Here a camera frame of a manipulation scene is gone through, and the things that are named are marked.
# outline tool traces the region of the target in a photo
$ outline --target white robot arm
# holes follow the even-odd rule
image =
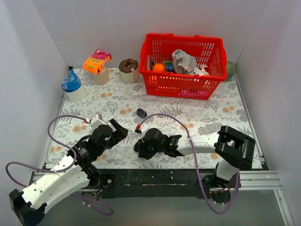
[[[73,192],[100,185],[101,173],[92,162],[106,149],[111,149],[127,137],[128,133],[114,119],[110,123],[116,129],[114,132],[102,121],[100,114],[93,116],[90,121],[92,134],[83,137],[72,147],[77,156],[71,168],[57,172],[73,163],[74,154],[69,150],[52,168],[54,173],[48,173],[23,190],[15,189],[9,194],[12,210],[24,226],[37,225],[54,205]]]
[[[141,139],[135,145],[139,157],[149,159],[157,152],[171,157],[192,154],[190,140],[181,135],[167,136],[156,128],[143,124],[138,130]],[[217,153],[223,160],[215,168],[214,178],[230,181],[239,170],[252,168],[255,140],[229,126],[222,126],[217,133],[193,138],[196,153]]]

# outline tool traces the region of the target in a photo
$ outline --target orange ball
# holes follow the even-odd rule
[[[152,67],[154,72],[165,72],[165,66],[163,64],[157,63]]]

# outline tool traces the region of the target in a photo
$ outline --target red basket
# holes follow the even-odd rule
[[[181,49],[197,60],[197,67],[207,65],[209,76],[154,72],[147,70],[148,55],[156,62],[172,60],[172,53]],[[221,38],[147,34],[140,54],[140,74],[149,95],[207,100],[221,81],[227,78],[227,57]]]

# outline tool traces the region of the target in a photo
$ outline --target table surface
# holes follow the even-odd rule
[[[174,97],[158,97],[146,94],[142,77],[136,83],[124,83],[120,79],[118,68],[108,68],[110,81],[103,86],[94,83],[89,72],[74,69],[87,91],[84,100],[72,103],[65,98],[61,114],[79,115],[91,118],[96,113],[103,115],[105,123],[114,118],[121,126],[129,130],[121,143],[106,150],[97,158],[94,165],[99,169],[192,169],[195,168],[193,155],[171,158],[162,153],[150,160],[138,158],[133,149],[138,136],[134,132],[141,118],[136,114],[138,108],[148,115],[166,113],[176,117],[189,129],[192,137],[202,137],[219,131],[222,125],[228,125],[253,136],[252,129],[241,100],[235,80],[221,82],[209,100],[193,100]],[[184,128],[177,122],[155,116],[146,121],[150,127],[156,127],[167,135],[186,135]],[[91,127],[81,120],[64,118],[59,120],[54,137],[73,146],[83,136],[91,133]],[[54,167],[66,154],[67,149],[52,142],[46,158],[46,168]],[[197,154],[199,168],[213,169],[221,157],[213,153]],[[261,168],[258,149],[254,152],[253,169]]]

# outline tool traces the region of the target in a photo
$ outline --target snack package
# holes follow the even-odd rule
[[[110,53],[98,49],[85,61],[83,69],[93,74],[98,74],[111,60],[112,56]]]

